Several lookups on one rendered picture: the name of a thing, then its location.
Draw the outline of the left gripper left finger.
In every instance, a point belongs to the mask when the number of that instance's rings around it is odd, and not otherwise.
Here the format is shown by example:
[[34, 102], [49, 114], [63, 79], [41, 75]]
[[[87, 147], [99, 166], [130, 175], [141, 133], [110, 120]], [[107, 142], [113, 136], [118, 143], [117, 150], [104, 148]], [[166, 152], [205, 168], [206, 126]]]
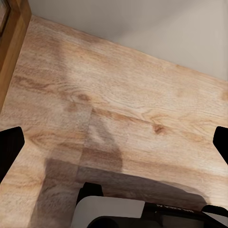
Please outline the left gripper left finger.
[[0, 132], [0, 183], [25, 144], [21, 127]]

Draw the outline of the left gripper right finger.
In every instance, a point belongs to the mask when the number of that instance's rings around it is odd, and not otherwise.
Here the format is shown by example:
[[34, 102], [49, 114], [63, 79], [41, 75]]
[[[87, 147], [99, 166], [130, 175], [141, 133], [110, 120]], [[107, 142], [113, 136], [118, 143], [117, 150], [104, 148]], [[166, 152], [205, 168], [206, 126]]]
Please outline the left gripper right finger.
[[213, 144], [228, 165], [228, 128], [222, 126], [216, 128]]

